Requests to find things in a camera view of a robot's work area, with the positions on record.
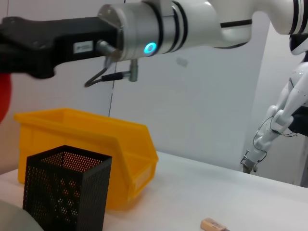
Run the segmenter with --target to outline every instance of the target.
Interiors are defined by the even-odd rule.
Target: gray object
[[[0,201],[0,231],[43,231],[24,210]]]

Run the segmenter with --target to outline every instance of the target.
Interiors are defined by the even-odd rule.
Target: table surface
[[[230,231],[308,230],[308,189],[164,153],[154,180],[104,231],[199,231],[211,217]],[[17,170],[0,176],[0,200],[22,206]]]

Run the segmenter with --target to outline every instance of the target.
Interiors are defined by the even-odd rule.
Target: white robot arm
[[[308,33],[306,0],[142,0],[104,5],[98,17],[117,27],[116,60],[123,61],[202,45],[244,45],[256,11],[265,12],[280,34]]]
[[[293,123],[295,111],[308,106],[308,39],[307,36],[291,36],[290,40],[292,54],[306,52],[306,56],[289,78],[277,104],[268,109],[252,141],[251,151],[247,150],[241,162],[246,173],[257,171],[257,164],[265,158],[272,142],[284,135],[283,132]]]

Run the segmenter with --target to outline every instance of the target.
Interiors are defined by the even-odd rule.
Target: perforated metal container
[[[102,231],[111,160],[70,146],[28,157],[23,209],[44,231]]]

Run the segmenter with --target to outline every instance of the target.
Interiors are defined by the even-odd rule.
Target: yellow plastic bin
[[[15,115],[21,123],[18,180],[30,155],[69,145],[113,157],[107,209],[120,209],[155,175],[158,157],[146,126],[72,109]]]

